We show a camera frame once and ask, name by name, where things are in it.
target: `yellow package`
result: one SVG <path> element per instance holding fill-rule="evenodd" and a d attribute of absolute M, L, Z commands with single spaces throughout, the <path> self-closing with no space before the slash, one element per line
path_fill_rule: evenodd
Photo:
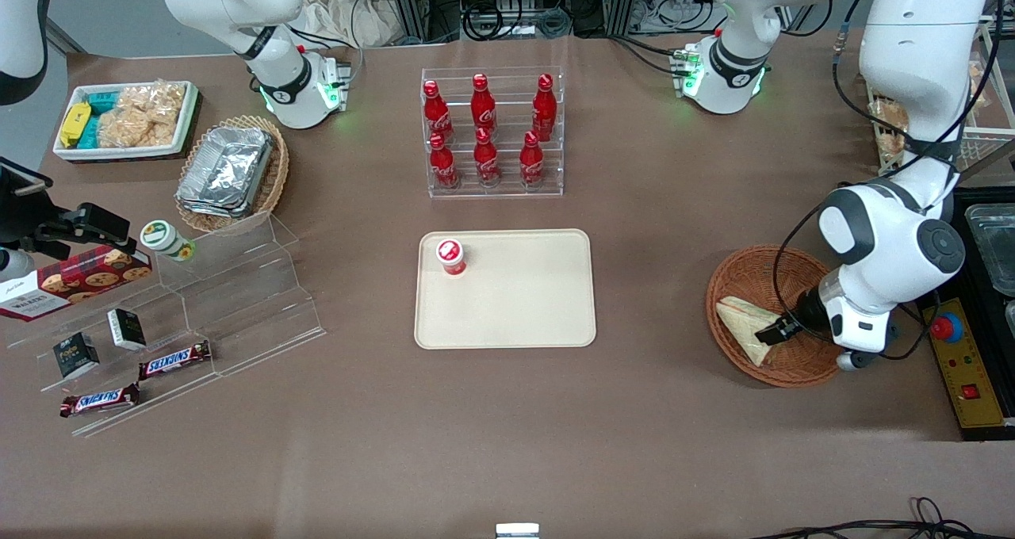
<path fill-rule="evenodd" d="M 67 119 L 64 120 L 63 126 L 60 127 L 60 141 L 65 148 L 69 149 L 77 145 L 89 119 L 91 119 L 91 107 L 88 104 L 74 104 L 70 108 Z"/>

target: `coca-cola bottle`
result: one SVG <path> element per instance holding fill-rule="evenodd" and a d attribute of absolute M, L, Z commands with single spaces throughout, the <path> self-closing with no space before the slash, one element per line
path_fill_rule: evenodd
<path fill-rule="evenodd" d="M 539 91 L 532 100 L 532 130 L 540 141 L 549 141 L 553 134 L 553 124 L 557 120 L 557 98 L 553 94 L 553 76 L 544 73 L 539 76 Z"/>
<path fill-rule="evenodd" d="M 442 134 L 446 143 L 454 142 L 455 128 L 451 125 L 451 112 L 448 111 L 448 104 L 441 95 L 437 81 L 432 79 L 424 81 L 423 94 L 426 95 L 426 103 L 423 104 L 426 127 L 430 133 Z"/>
<path fill-rule="evenodd" d="M 490 143 L 490 131 L 485 127 L 476 129 L 476 148 L 472 151 L 476 159 L 479 184 L 491 189 L 500 184 L 500 167 L 497 166 L 497 149 Z"/>
<path fill-rule="evenodd" d="M 430 167 L 437 186 L 445 189 L 457 189 L 461 184 L 458 171 L 455 170 L 455 156 L 445 146 L 444 135 L 430 135 Z"/>
<path fill-rule="evenodd" d="M 525 134 L 525 146 L 519 156 L 522 162 L 522 184 L 526 188 L 536 188 L 543 184 L 543 149 L 539 148 L 539 137 L 533 131 Z"/>
<path fill-rule="evenodd" d="M 497 132 L 497 108 L 488 90 L 489 81 L 482 73 L 472 76 L 472 122 L 479 127 L 488 129 L 490 138 L 496 137 Z"/>

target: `red emergency stop button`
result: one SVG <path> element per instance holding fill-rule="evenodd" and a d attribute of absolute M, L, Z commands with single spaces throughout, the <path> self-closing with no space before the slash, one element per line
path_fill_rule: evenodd
<path fill-rule="evenodd" d="M 945 343 L 955 343 L 962 337 L 962 322 L 953 313 L 941 314 L 931 324 L 931 337 Z"/>
<path fill-rule="evenodd" d="M 962 398 L 965 400 L 975 400 L 979 398 L 979 389 L 976 385 L 962 385 Z"/>

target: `aluminum foil container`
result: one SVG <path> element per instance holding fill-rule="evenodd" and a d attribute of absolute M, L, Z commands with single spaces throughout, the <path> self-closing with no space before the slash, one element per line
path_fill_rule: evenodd
<path fill-rule="evenodd" d="M 271 135 L 261 129 L 212 130 L 180 182 L 177 200 L 202 214 L 246 216 L 253 210 L 273 145 Z"/>

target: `table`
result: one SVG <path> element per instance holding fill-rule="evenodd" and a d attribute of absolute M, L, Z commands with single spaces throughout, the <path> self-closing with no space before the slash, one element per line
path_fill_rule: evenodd
<path fill-rule="evenodd" d="M 870 124 L 831 84 L 832 39 L 780 41 L 761 93 L 731 117 L 675 100 L 664 74 L 606 41 L 371 49 L 347 113 L 285 131 L 276 213 L 302 241 L 297 272 L 329 334 L 87 440 L 37 396 L 35 355 L 4 353 L 0 535 L 468 538 L 535 521 L 554 539 L 732 538 L 908 519 L 924 494 L 1012 533 L 1015 444 L 956 442 L 926 346 L 788 391 L 740 374 L 708 334 L 722 258 L 780 242 L 837 182 L 873 174 Z M 568 73 L 565 196 L 431 202 L 420 69 L 537 63 Z M 199 132 L 265 113 L 234 56 L 69 68 L 72 87 L 195 81 Z M 176 218 L 180 165 L 48 156 L 45 171 L 59 204 L 139 225 Z M 416 347 L 421 235 L 549 227 L 592 240 L 591 346 Z M 832 263 L 813 225 L 797 246 Z"/>

